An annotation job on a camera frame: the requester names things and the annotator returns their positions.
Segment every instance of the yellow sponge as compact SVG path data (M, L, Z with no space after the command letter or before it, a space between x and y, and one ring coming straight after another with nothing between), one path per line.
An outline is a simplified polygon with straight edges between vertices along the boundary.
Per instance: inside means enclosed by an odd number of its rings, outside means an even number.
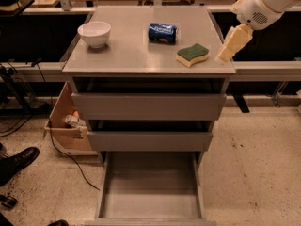
M184 66L190 67L193 64L204 61L209 56L209 50L202 45L196 43L195 45L183 48L178 51L176 59Z

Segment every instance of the bowl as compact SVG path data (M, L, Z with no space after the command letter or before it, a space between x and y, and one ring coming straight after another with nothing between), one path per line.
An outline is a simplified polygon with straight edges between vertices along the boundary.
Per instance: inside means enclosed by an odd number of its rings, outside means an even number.
M90 47L101 48L110 37L111 25L106 22L89 22L82 24L77 32Z

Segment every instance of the black shoe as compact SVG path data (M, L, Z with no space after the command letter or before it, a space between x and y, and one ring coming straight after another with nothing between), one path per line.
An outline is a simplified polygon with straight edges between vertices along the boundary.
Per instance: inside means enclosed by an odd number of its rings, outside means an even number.
M69 224L65 220L60 220L57 222L53 222L53 223L49 224L48 226L69 226Z
M0 225L1 226L13 226L8 220L7 218L5 218L3 216L3 214L0 213Z
M7 158L0 158L0 186L5 185L20 170L28 167L38 157L40 151L29 147Z

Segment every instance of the concrete floor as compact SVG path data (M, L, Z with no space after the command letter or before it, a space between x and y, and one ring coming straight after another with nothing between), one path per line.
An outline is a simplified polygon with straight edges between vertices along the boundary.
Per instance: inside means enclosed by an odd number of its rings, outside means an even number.
M209 221L217 226L299 226L301 222L301 115L296 107L250 107L243 114L225 107L214 126L214 139L199 169ZM0 119L0 129L19 118ZM46 116L35 117L0 141L8 154L35 146L40 156L0 187L0 194L18 199L8 211L15 226L43 226L64 218L83 225L94 218L98 191L79 169L44 136ZM98 186L97 156L76 156L86 177Z

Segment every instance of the closed drawer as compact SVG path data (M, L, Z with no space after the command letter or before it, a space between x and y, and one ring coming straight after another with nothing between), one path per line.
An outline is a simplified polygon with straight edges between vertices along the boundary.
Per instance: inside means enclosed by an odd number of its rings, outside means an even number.
M94 151L206 151L211 132L88 132Z
M85 120L216 121L224 94L82 94L72 99Z
M113 152L96 218L86 226L213 226L205 219L193 153Z

